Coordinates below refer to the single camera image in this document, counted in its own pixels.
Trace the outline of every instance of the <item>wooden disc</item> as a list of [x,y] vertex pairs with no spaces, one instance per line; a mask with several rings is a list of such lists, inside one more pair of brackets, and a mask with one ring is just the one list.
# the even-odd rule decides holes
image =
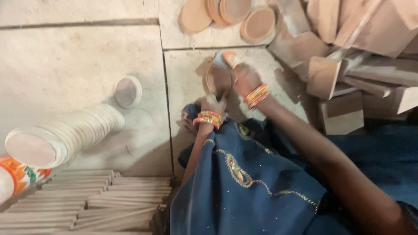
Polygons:
[[217,97],[228,95],[232,89],[232,77],[228,70],[219,69],[212,64],[206,73],[206,86]]
[[127,76],[121,79],[115,86],[116,102],[123,108],[134,108],[139,104],[141,95],[141,84],[134,76]]
[[47,140],[29,133],[17,132],[8,136],[5,146],[13,158],[29,166],[48,166],[56,157]]
[[258,7],[242,23],[240,28],[242,39],[249,43],[262,42],[273,31],[274,24],[273,10],[269,7]]
[[251,11],[251,0],[221,0],[219,11],[222,19],[229,24],[245,20]]
[[224,21],[221,17],[221,13],[219,11],[220,3],[221,0],[205,0],[205,7],[209,17],[211,17],[218,26],[226,27],[229,23]]
[[205,0],[189,0],[183,6],[178,18],[183,33],[192,34],[203,31],[212,22],[205,8]]

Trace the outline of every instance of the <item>wooden coaster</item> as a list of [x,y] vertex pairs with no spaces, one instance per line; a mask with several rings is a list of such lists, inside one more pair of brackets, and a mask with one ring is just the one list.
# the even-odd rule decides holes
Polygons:
[[211,17],[218,26],[225,27],[228,26],[229,23],[224,21],[221,17],[221,13],[219,11],[220,3],[221,0],[205,0],[205,7],[209,17]]
[[232,77],[228,70],[219,69],[212,64],[206,73],[206,86],[209,93],[217,97],[228,95],[232,89]]
[[189,0],[178,16],[178,24],[185,34],[203,31],[212,22],[206,12],[205,0]]
[[251,0],[221,0],[219,11],[229,24],[242,22],[251,11]]
[[271,8],[255,8],[241,25],[242,39],[249,43],[262,42],[273,31],[275,21],[274,12]]
[[126,76],[115,87],[116,102],[126,109],[132,109],[141,101],[142,88],[134,76]]

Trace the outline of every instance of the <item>gold embroidery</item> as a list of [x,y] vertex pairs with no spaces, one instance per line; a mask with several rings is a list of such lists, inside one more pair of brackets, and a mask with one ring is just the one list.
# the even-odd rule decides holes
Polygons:
[[263,148],[266,153],[273,154],[273,151],[264,147],[260,142],[253,139],[254,138],[254,133],[251,133],[250,130],[248,128],[246,128],[244,125],[236,124],[236,123],[234,123],[234,125],[235,125],[235,129],[240,134],[241,138],[243,138],[244,140],[250,140],[250,141],[254,142],[256,145],[258,145],[259,147]]
[[264,185],[264,187],[267,189],[267,192],[270,196],[278,196],[282,194],[294,194],[302,198],[304,201],[308,202],[309,204],[316,206],[316,210],[318,209],[319,202],[316,203],[309,198],[307,198],[305,195],[298,193],[296,191],[290,191],[290,190],[281,190],[275,194],[270,192],[270,188],[267,186],[267,184],[262,180],[253,180],[251,176],[244,171],[239,165],[238,162],[235,160],[234,156],[232,154],[226,153],[222,149],[216,150],[217,153],[223,153],[225,155],[225,162],[227,164],[227,167],[229,169],[229,172],[231,173],[232,178],[242,187],[248,188],[254,183],[259,183]]
[[207,139],[207,140],[205,140],[205,143],[204,144],[206,144],[206,143],[215,144],[215,141],[213,141],[212,139]]

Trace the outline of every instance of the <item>orange bangle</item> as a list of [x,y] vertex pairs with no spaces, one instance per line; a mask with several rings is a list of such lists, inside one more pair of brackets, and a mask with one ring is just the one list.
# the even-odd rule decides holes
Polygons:
[[247,104],[249,109],[255,109],[255,106],[269,94],[270,91],[268,90],[267,85],[262,84],[248,94],[248,96],[244,99],[244,103]]

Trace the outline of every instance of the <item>stack of wood pieces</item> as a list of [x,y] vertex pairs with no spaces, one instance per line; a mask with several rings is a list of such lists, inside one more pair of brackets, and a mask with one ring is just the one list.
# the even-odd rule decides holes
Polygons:
[[70,230],[90,196],[107,191],[113,170],[63,171],[0,213],[0,234]]
[[163,203],[171,192],[168,177],[117,177],[107,191],[88,198],[72,231],[136,231],[164,234]]
[[326,134],[348,134],[364,118],[399,120],[418,106],[414,0],[306,2],[304,11],[299,1],[278,0],[278,35],[268,50],[320,98]]
[[251,9],[251,0],[189,0],[178,17],[180,29],[194,34],[206,29],[212,21],[216,28],[242,23],[240,33],[244,41],[259,43],[273,31],[276,22],[268,6]]

